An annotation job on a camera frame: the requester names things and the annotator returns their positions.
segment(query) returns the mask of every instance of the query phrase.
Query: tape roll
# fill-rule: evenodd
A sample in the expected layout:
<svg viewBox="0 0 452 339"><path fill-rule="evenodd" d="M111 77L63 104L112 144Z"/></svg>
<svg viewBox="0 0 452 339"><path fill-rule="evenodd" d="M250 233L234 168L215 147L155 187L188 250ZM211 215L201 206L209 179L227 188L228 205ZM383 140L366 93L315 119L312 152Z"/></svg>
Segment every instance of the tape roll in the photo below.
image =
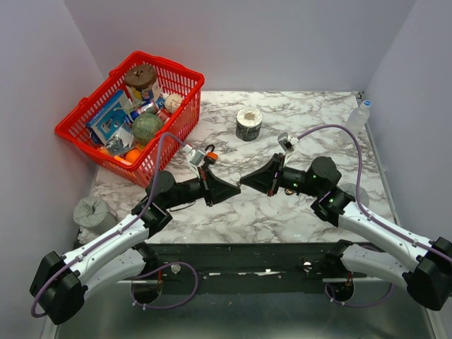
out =
<svg viewBox="0 0 452 339"><path fill-rule="evenodd" d="M239 110L236 118L235 135L243 141L256 140L262 126L262 113L254 107Z"/></svg>

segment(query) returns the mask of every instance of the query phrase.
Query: gray fabric cup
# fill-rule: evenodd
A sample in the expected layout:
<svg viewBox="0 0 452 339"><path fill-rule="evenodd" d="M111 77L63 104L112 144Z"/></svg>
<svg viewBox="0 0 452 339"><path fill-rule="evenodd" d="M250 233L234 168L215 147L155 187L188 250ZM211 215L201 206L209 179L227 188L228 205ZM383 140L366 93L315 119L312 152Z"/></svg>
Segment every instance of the gray fabric cup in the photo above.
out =
<svg viewBox="0 0 452 339"><path fill-rule="evenodd" d="M356 198L356 184L348 183L339 186L345 193L349 193L349 195L354 196ZM370 199L369 194L362 187L359 188L359 199L362 204L366 207L369 207Z"/></svg>
<svg viewBox="0 0 452 339"><path fill-rule="evenodd" d="M73 220L88 231L101 235L117 224L116 212L103 199L89 196L73 209Z"/></svg>

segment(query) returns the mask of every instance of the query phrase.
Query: white wall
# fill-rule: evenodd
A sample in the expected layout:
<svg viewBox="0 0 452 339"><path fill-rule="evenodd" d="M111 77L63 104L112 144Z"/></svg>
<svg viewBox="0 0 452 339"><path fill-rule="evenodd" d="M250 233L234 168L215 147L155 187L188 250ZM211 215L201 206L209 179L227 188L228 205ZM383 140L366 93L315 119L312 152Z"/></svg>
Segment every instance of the white wall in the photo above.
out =
<svg viewBox="0 0 452 339"><path fill-rule="evenodd" d="M213 90L363 90L415 0L64 0L106 76L133 50Z"/></svg>
<svg viewBox="0 0 452 339"><path fill-rule="evenodd" d="M40 259L73 243L94 166L53 128L102 82L61 0L0 3L0 338L38 338L28 292Z"/></svg>
<svg viewBox="0 0 452 339"><path fill-rule="evenodd" d="M365 95L401 222L432 239L452 239L451 17L452 1L417 0Z"/></svg>

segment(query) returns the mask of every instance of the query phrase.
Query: marble countertop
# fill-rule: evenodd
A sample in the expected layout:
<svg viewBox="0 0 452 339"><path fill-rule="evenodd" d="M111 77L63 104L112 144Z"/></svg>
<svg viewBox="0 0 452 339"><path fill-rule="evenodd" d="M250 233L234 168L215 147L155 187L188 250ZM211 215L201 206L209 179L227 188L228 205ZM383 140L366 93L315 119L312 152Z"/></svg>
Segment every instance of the marble countertop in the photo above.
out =
<svg viewBox="0 0 452 339"><path fill-rule="evenodd" d="M245 142L235 136L237 112L252 106L261 110L263 123L257 140ZM241 175L260 168L273 153L282 152L277 137L283 131L299 135L322 124L343 124L357 106L353 93L314 92L202 92L201 119L187 138L191 145L204 149L215 145L219 160L212 171L219 178L238 182ZM343 174L340 185L356 181L357 151L352 144L339 146L339 130L324 129L302 139L299 152L290 166L307 170L320 155L331 156ZM362 184L370 197L370 208L392 220L388 199L369 137L359 135L363 151ZM179 152L168 164L177 181L194 177ZM145 196L131 182L99 168L93 195L108 202L124 218ZM339 239L362 241L348 231L319 220L309 208L313 198L286 196L282 191L272 198L242 186L242 194L224 203L207 207L203 201L173 212L173 221L148 242L154 243L230 243L230 242L336 242ZM87 233L81 239L90 240Z"/></svg>

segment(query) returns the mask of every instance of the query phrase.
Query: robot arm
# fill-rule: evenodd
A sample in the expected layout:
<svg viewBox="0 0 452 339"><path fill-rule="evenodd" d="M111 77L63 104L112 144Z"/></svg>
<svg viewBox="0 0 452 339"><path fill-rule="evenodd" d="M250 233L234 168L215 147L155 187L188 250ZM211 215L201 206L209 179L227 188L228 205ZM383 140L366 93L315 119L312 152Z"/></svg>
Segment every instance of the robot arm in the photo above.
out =
<svg viewBox="0 0 452 339"><path fill-rule="evenodd" d="M157 183L157 193L153 202L144 213L146 196L118 225L102 234L96 240L79 249L59 256L54 251L41 261L32 282L30 293L36 297L44 284L68 263L75 263L56 278L44 290L39 304L46 315L56 324L71 318L83 306L85 300L103 287L149 272L159 266L157 255L143 242L161 231L172 219L167 209L204 198L208 206L240 193L238 186L217 178L209 169L212 161L209 157L199 157L195 152L190 157L197 177L177 183L171 173L162 171ZM204 158L205 162L197 166ZM130 227L129 224L140 215Z"/></svg>
<svg viewBox="0 0 452 339"><path fill-rule="evenodd" d="M346 269L395 283L405 288L422 306L440 310L452 293L452 265L426 248L450 257L452 244L441 237L433 242L408 232L369 209L366 212L372 219L367 217L355 198L337 187L341 174L330 157L314 159L307 171L294 169L286 166L287 156L293 154L298 139L285 133L278 141L285 154L274 154L261 169L242 177L240 184L268 196L283 188L286 193L290 190L290 193L315 197L311 208L320 219L354 232L386 252L367 251L350 243L338 254ZM375 220L383 222L386 227ZM400 234L414 241L409 242Z"/></svg>

